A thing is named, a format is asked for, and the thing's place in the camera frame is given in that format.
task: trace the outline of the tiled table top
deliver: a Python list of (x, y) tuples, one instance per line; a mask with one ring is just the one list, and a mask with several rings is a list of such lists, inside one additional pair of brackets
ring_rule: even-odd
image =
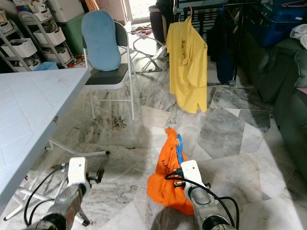
[(0, 75), (0, 214), (89, 76), (86, 68)]

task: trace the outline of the blue cloth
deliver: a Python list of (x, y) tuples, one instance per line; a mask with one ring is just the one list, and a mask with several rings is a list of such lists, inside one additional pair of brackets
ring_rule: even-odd
[(119, 67), (121, 55), (116, 43), (115, 23), (108, 12), (87, 13), (82, 19), (82, 34), (95, 69), (111, 71)]

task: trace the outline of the cushion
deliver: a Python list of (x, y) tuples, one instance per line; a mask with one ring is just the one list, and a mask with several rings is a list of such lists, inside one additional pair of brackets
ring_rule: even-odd
[(128, 64), (121, 63), (119, 68), (112, 71), (101, 71), (92, 69), (91, 77), (86, 82), (86, 85), (113, 85), (120, 83), (126, 72), (128, 71)]
[(111, 71), (119, 67), (121, 55), (116, 43), (115, 24), (108, 12), (87, 13), (82, 19), (82, 34), (95, 69)]

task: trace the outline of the yellow shirt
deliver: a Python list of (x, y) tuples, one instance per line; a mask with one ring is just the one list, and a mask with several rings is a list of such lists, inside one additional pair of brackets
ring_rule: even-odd
[(170, 66), (170, 92), (189, 113), (207, 111), (207, 44), (191, 24), (172, 23), (166, 39)]

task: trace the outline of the blue container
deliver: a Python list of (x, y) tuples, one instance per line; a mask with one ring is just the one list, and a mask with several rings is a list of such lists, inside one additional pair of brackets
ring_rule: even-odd
[(301, 22), (279, 23), (272, 21), (253, 7), (245, 14), (245, 27), (251, 32), (257, 42), (263, 46), (273, 46), (289, 36), (292, 28)]
[(255, 5), (263, 16), (276, 23), (299, 23), (307, 16), (307, 7), (283, 7), (286, 1), (274, 1), (274, 4)]
[(40, 66), (38, 66), (34, 71), (53, 70), (53, 69), (59, 69), (57, 63), (46, 61)]

